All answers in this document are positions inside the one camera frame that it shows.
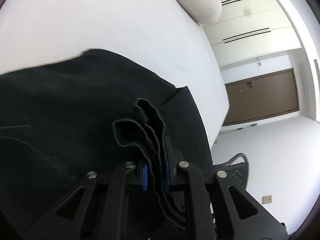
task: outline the metal screw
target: metal screw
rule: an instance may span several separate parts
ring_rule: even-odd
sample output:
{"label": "metal screw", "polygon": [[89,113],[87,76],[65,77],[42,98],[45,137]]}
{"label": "metal screw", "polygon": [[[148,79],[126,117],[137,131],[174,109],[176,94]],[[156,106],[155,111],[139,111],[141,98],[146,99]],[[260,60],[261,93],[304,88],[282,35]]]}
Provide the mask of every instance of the metal screw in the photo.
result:
{"label": "metal screw", "polygon": [[185,162],[185,161],[182,161],[182,162],[179,162],[179,166],[182,167],[182,168],[187,168],[187,167],[189,167],[189,163]]}
{"label": "metal screw", "polygon": [[227,173],[225,171],[218,171],[217,175],[220,178],[225,178],[227,176]]}
{"label": "metal screw", "polygon": [[89,172],[87,173],[87,177],[88,177],[89,179],[94,179],[95,177],[97,177],[97,173],[96,173],[95,171],[89,171]]}
{"label": "metal screw", "polygon": [[134,162],[126,162],[126,163],[125,163],[125,166],[126,166],[126,168],[128,168],[128,169],[133,168],[134,165],[135,165]]}

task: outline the cream cabinet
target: cream cabinet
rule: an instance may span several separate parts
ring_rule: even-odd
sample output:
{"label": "cream cabinet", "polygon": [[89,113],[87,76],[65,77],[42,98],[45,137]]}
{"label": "cream cabinet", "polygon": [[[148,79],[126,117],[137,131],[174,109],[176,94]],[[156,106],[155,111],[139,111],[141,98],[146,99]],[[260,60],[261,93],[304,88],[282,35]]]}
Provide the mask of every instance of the cream cabinet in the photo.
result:
{"label": "cream cabinet", "polygon": [[273,52],[301,48],[276,0],[221,0],[214,25],[202,25],[219,66]]}

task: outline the door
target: door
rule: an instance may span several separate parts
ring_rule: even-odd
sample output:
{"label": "door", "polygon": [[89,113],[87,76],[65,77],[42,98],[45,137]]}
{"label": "door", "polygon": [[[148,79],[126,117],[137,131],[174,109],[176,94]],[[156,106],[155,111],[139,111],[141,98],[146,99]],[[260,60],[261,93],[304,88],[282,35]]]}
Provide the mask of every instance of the door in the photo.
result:
{"label": "door", "polygon": [[230,107],[224,126],[299,110],[292,69],[229,83],[226,89]]}

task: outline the bed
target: bed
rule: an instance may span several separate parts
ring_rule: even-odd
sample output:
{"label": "bed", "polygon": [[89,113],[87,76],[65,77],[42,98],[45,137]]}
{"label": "bed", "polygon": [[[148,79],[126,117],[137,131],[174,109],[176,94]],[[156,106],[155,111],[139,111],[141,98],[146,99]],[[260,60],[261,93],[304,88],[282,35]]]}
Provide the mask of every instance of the bed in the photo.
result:
{"label": "bed", "polygon": [[7,0],[0,10],[0,74],[91,48],[188,86],[213,145],[228,111],[227,93],[204,31],[176,0]]}

